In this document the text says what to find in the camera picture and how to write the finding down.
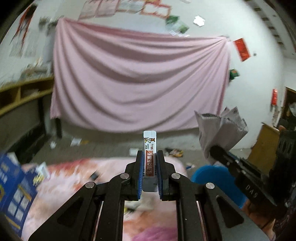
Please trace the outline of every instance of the trash on floor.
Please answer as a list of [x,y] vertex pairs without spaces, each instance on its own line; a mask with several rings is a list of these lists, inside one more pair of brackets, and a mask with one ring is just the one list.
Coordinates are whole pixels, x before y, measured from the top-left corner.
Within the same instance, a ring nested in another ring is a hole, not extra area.
[[137,156],[139,148],[130,148],[129,155],[130,156]]
[[182,157],[183,156],[183,150],[180,149],[171,149],[171,148],[166,148],[165,149],[170,156],[173,157]]
[[49,179],[50,178],[50,173],[48,171],[46,162],[43,162],[42,164],[40,164],[38,167],[36,167],[36,171],[43,175],[45,177],[45,179]]
[[55,142],[55,141],[51,141],[50,142],[50,144],[49,144],[49,146],[50,146],[50,149],[55,149],[56,148],[56,146],[57,146],[57,143]]
[[187,162],[187,163],[186,163],[186,167],[185,167],[185,169],[186,169],[186,170],[190,170],[191,168],[195,168],[195,165],[192,164],[192,163],[190,163],[190,162]]
[[81,142],[80,142],[80,145],[86,145],[86,144],[88,144],[89,143],[89,140],[82,140]]
[[82,141],[82,138],[73,138],[70,146],[80,146],[81,141]]

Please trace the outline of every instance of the wooden shelf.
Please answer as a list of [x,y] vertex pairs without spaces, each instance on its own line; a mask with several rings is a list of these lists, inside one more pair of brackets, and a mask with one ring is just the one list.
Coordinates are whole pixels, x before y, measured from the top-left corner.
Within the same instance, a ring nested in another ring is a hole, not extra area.
[[32,100],[52,93],[54,77],[9,84],[0,88],[0,116]]

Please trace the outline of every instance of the pink curtain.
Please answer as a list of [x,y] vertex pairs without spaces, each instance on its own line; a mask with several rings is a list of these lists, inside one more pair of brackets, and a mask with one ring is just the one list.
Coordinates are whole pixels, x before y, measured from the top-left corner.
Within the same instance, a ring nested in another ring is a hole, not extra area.
[[219,114],[229,80],[225,37],[173,37],[61,19],[51,118],[107,132],[197,127]]

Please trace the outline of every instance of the bed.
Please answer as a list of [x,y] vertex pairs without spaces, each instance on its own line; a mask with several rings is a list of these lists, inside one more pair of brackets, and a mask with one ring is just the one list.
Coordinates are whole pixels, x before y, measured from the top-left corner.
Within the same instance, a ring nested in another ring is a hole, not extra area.
[[[175,166],[176,172],[187,176],[182,163],[176,158],[166,157],[166,162]],[[77,190],[91,181],[96,172],[96,183],[104,183],[123,173],[134,157],[92,158],[48,166],[50,178],[38,186],[38,194],[26,218],[22,239],[30,235],[58,210]],[[144,193],[152,202],[150,211],[126,212],[123,221],[123,241],[167,240],[177,241],[177,219],[175,202],[162,202],[158,193]]]

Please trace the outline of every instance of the blue stool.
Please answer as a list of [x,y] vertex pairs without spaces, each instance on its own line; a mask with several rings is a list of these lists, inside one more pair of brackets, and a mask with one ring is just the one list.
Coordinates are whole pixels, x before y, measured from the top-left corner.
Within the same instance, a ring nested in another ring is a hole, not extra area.
[[216,184],[236,205],[243,207],[247,197],[234,184],[235,178],[226,167],[203,166],[196,170],[191,181],[198,184]]

